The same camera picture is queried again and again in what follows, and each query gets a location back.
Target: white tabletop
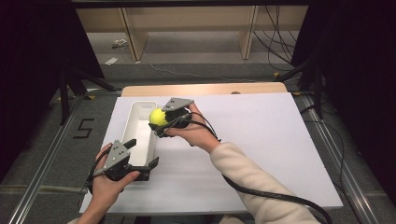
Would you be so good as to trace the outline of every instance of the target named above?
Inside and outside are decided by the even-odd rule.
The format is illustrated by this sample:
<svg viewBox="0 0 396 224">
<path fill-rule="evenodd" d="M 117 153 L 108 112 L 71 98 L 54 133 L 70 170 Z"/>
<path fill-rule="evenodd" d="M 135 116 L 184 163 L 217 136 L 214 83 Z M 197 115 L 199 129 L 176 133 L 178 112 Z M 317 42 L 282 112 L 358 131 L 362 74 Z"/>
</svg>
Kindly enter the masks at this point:
<svg viewBox="0 0 396 224">
<path fill-rule="evenodd" d="M 289 93 L 174 96 L 195 101 L 221 142 L 233 142 L 297 196 L 324 208 L 342 202 Z M 103 145 L 121 139 L 134 102 L 163 107 L 170 97 L 120 97 Z M 159 165 L 147 182 L 125 188 L 108 213 L 128 215 L 216 214 L 246 212 L 235 191 L 208 154 L 179 137 L 160 138 Z M 84 212 L 91 194 L 84 198 Z"/>
</svg>

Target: sleeve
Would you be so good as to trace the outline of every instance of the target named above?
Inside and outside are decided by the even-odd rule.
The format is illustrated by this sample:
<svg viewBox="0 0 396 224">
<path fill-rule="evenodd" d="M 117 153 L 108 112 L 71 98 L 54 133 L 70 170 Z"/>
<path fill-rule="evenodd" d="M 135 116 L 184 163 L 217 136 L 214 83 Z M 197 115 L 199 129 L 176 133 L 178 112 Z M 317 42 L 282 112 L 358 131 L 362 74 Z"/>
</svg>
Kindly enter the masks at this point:
<svg viewBox="0 0 396 224">
<path fill-rule="evenodd" d="M 76 219 L 73 219 L 73 220 L 71 220 L 71 221 L 67 222 L 67 224 L 76 224 L 76 223 L 77 223 L 77 221 L 78 221 L 78 218 L 76 218 Z"/>
<path fill-rule="evenodd" d="M 222 143 L 210 153 L 213 165 L 234 183 L 249 189 L 294 195 L 232 143 Z M 301 204 L 238 192 L 256 223 L 318 223 Z"/>
</svg>

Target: hand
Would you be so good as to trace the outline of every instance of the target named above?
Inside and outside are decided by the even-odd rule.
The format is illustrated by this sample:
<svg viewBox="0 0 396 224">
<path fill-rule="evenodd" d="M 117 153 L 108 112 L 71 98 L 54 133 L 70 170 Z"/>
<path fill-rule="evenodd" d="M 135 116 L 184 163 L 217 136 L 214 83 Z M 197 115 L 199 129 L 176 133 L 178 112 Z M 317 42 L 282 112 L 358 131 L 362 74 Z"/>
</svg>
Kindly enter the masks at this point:
<svg viewBox="0 0 396 224">
<path fill-rule="evenodd" d="M 189 110 L 193 113 L 202 115 L 202 113 L 199 111 L 198 107 L 195 104 L 190 104 Z M 204 118 L 193 113 L 192 120 L 205 124 Z M 213 136 L 213 134 L 209 130 L 198 124 L 191 123 L 184 129 L 170 128 L 165 132 L 166 134 L 171 136 L 180 136 L 184 138 L 188 143 L 190 143 L 190 145 L 200 147 L 208 153 L 210 153 L 213 148 L 220 144 L 218 139 L 216 139 L 216 137 Z"/>
<path fill-rule="evenodd" d="M 100 150 L 96 159 L 98 159 L 102 152 L 109 147 L 111 147 L 111 143 L 107 144 Z M 107 155 L 98 162 L 96 169 L 100 169 L 105 165 L 106 158 Z M 87 210 L 78 220 L 78 223 L 98 223 L 111 205 L 113 205 L 119 198 L 119 194 L 122 190 L 138 176 L 139 172 L 133 171 L 117 182 L 108 179 L 105 175 L 95 177 L 93 179 L 92 199 L 90 205 L 88 205 Z"/>
</svg>

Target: white tray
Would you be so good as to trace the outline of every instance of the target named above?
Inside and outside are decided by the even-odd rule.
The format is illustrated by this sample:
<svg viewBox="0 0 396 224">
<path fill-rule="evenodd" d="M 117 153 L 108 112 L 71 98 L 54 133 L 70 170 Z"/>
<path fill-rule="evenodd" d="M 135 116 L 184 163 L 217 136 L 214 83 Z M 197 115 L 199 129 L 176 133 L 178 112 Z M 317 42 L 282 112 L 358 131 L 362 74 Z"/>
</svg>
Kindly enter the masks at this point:
<svg viewBox="0 0 396 224">
<path fill-rule="evenodd" d="M 136 139 L 136 146 L 129 149 L 129 163 L 133 166 L 145 166 L 153 160 L 157 136 L 149 127 L 149 115 L 155 108 L 157 103 L 152 101 L 135 102 L 131 106 L 121 142 Z"/>
</svg>

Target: tennis ball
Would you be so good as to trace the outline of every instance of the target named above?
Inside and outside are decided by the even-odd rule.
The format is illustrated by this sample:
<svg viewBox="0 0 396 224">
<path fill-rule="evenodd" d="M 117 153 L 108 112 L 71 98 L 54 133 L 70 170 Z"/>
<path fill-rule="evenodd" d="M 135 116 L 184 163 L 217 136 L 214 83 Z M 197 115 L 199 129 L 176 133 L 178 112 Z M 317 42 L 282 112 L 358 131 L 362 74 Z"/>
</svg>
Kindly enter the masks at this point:
<svg viewBox="0 0 396 224">
<path fill-rule="evenodd" d="M 149 115 L 149 122 L 158 126 L 163 126 L 168 123 L 165 119 L 165 112 L 157 108 Z"/>
</svg>

